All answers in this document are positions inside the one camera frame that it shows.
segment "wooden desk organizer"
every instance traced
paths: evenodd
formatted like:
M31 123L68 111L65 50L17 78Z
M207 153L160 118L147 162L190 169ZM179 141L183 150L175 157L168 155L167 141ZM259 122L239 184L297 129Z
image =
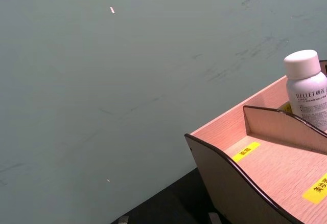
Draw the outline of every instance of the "wooden desk organizer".
M185 135L213 204L233 224L327 223L327 134L280 110L286 81Z

